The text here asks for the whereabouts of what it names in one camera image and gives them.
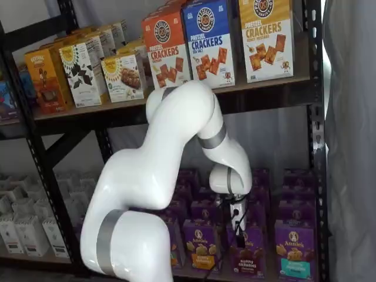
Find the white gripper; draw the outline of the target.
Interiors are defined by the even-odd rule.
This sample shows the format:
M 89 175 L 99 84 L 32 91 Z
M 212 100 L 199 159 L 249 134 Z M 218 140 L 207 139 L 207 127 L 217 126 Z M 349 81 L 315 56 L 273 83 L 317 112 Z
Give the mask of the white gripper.
M 245 248 L 246 241 L 244 233 L 247 221 L 247 201 L 238 200 L 230 205 L 231 225 L 236 234 L 236 244 L 238 248 Z

